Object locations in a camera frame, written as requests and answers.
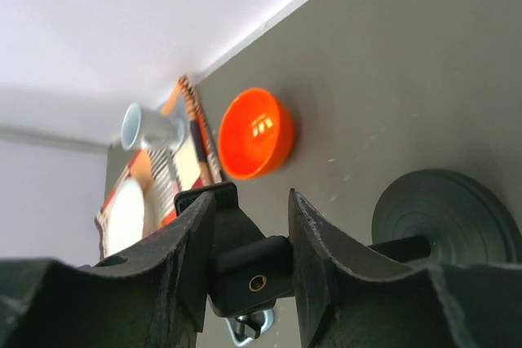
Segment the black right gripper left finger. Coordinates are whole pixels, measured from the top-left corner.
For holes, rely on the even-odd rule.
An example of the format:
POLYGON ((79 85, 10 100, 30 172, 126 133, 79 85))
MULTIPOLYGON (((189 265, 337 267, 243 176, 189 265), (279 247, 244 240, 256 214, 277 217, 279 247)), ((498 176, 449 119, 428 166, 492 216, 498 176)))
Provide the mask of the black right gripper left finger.
POLYGON ((4 347, 193 347, 205 317, 215 197, 89 267, 1 262, 4 347))

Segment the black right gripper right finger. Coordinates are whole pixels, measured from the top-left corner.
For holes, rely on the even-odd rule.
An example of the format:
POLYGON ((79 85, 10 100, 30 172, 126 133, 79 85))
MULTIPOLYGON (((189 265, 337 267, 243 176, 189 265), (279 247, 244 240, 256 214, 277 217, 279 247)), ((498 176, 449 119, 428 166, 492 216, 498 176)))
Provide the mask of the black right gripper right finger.
POLYGON ((304 347, 518 347, 521 268, 408 267, 288 200, 294 295, 304 347))

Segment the black round-base phone stand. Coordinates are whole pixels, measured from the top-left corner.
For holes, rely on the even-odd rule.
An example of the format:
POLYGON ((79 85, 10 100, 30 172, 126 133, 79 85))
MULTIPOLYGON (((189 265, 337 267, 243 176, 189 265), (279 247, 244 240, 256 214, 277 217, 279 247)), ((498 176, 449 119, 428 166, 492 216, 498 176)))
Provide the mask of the black round-base phone stand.
MULTIPOLYGON (((214 313, 243 315, 294 296, 290 241, 262 234, 241 210, 233 183, 181 192, 175 212, 184 212, 203 192, 216 199, 205 283, 214 313)), ((521 261, 521 233, 506 206, 487 187, 452 170, 418 170, 395 180, 374 208, 371 235, 373 251, 413 267, 521 261)))

